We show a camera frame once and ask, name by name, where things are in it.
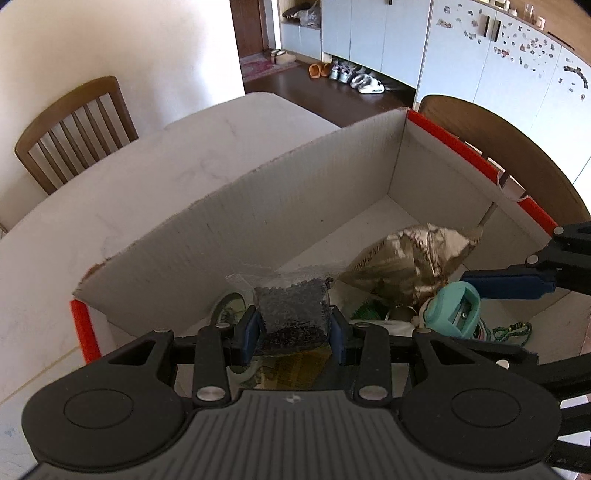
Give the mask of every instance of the cardboard box flap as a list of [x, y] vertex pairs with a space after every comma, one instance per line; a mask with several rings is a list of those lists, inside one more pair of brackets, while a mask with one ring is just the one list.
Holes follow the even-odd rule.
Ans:
[[133, 335], [186, 330], [241, 265], [277, 268], [385, 196], [406, 113], [333, 132], [224, 185], [111, 258], [74, 296]]

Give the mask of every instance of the white wall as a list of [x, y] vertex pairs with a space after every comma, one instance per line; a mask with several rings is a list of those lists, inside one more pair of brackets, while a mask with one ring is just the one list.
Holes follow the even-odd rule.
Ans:
[[263, 5], [265, 7], [265, 20], [267, 22], [267, 39], [269, 41], [269, 48], [277, 48], [275, 45], [275, 22], [274, 22], [274, 9], [273, 2], [276, 0], [264, 0]]
[[229, 0], [12, 0], [0, 11], [0, 222], [45, 198], [14, 155], [76, 86], [115, 75], [139, 136], [244, 94]]

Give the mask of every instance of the cabinet door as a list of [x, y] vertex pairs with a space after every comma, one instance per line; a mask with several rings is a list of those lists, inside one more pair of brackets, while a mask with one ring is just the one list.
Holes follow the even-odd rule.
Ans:
[[318, 28], [300, 27], [300, 49], [298, 53], [320, 60], [320, 30]]
[[392, 0], [386, 15], [381, 72], [417, 87], [423, 61], [430, 0]]
[[591, 67], [563, 48], [530, 131], [530, 138], [556, 162], [570, 181], [575, 181], [591, 157], [589, 82]]
[[380, 71], [388, 0], [353, 0], [350, 60]]
[[474, 103], [528, 134], [562, 47], [514, 17], [496, 20]]
[[416, 102], [429, 94], [473, 102], [496, 10], [471, 0], [434, 0]]
[[349, 59], [351, 0], [322, 0], [322, 50]]
[[289, 51], [300, 51], [300, 26], [281, 23], [281, 48]]

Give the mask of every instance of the shoe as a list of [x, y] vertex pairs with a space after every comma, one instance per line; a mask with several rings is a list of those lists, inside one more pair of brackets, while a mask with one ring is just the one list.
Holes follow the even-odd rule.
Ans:
[[360, 75], [355, 75], [352, 79], [351, 79], [351, 88], [357, 89], [359, 87], [359, 85], [361, 85], [363, 83], [363, 81], [365, 80], [365, 77], [367, 77], [366, 74], [362, 73]]
[[275, 63], [275, 57], [277, 57], [278, 55], [283, 55], [284, 53], [285, 50], [280, 50], [279, 48], [271, 50], [271, 63]]
[[322, 69], [320, 68], [320, 65], [313, 63], [308, 67], [308, 73], [310, 74], [311, 79], [319, 79], [322, 74]]
[[332, 64], [325, 63], [324, 66], [322, 67], [322, 72], [320, 72], [320, 75], [323, 77], [328, 77], [328, 75], [330, 75], [331, 69], [332, 69]]
[[276, 65], [283, 65], [285, 63], [296, 61], [295, 57], [295, 55], [287, 53], [285, 50], [281, 50], [279, 53], [277, 53], [277, 55], [275, 55], [273, 63]]
[[382, 82], [370, 76], [367, 76], [363, 83], [357, 88], [359, 93], [383, 93], [384, 90]]
[[340, 73], [340, 67], [339, 67], [339, 65], [337, 63], [333, 63], [333, 66], [330, 69], [329, 79], [330, 80], [338, 80], [339, 73]]
[[382, 82], [382, 85], [384, 86], [387, 92], [400, 92], [408, 89], [408, 87], [405, 84], [400, 83], [394, 79], [385, 79]]
[[339, 82], [347, 84], [349, 83], [352, 76], [353, 71], [348, 67], [343, 67], [340, 71]]
[[367, 73], [368, 69], [365, 68], [363, 65], [357, 65], [354, 69], [353, 69], [353, 75], [361, 75], [362, 73]]

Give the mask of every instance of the crumpled foil package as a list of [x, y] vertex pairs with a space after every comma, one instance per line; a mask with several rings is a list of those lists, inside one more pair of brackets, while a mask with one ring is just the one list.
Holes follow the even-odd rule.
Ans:
[[417, 225], [365, 248], [338, 280], [384, 299], [415, 308], [444, 287], [482, 237], [482, 227], [458, 231]]

